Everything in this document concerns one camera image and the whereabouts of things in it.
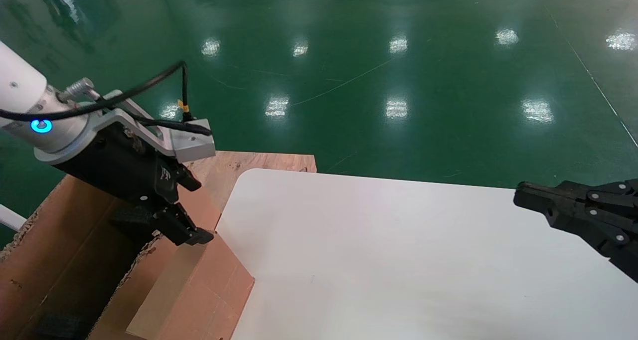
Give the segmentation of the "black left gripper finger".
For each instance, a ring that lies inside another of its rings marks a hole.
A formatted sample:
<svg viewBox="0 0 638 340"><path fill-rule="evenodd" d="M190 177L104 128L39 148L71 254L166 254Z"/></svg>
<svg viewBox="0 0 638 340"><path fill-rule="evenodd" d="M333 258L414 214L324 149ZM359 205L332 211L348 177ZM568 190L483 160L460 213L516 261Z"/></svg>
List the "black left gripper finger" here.
<svg viewBox="0 0 638 340"><path fill-rule="evenodd" d="M185 165L178 165L177 169L175 170L175 177L177 183L189 191L196 191L201 188L201 182Z"/></svg>
<svg viewBox="0 0 638 340"><path fill-rule="evenodd" d="M175 245L207 244L214 235L207 229L199 228L193 222L184 206L176 201L148 200L150 226L159 231Z"/></svg>

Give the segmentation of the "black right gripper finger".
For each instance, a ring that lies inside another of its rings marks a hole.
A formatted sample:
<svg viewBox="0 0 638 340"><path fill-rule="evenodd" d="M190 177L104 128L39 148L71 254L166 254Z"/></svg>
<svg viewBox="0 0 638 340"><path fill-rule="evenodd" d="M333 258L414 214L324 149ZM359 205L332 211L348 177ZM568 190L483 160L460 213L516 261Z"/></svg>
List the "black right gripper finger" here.
<svg viewBox="0 0 638 340"><path fill-rule="evenodd" d="M555 187L522 182L513 197L519 207L549 207L554 204L613 204L634 206L637 191L631 180L613 182L598 186L563 181Z"/></svg>
<svg viewBox="0 0 638 340"><path fill-rule="evenodd" d="M515 205L541 213L551 228L576 235L633 281L638 281L637 234L597 219L602 210L591 214L583 204L548 198L517 198Z"/></svg>

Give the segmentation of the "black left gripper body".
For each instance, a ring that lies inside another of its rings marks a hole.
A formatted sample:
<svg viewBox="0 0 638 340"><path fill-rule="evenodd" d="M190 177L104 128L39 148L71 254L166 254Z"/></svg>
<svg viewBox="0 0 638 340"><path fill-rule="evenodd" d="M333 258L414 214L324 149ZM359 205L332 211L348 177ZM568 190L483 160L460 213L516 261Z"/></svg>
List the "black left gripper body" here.
<svg viewBox="0 0 638 340"><path fill-rule="evenodd" d="M178 202L178 184L189 188L189 171L137 136L126 136L123 125L97 132L79 154L55 168L106 193L147 209Z"/></svg>

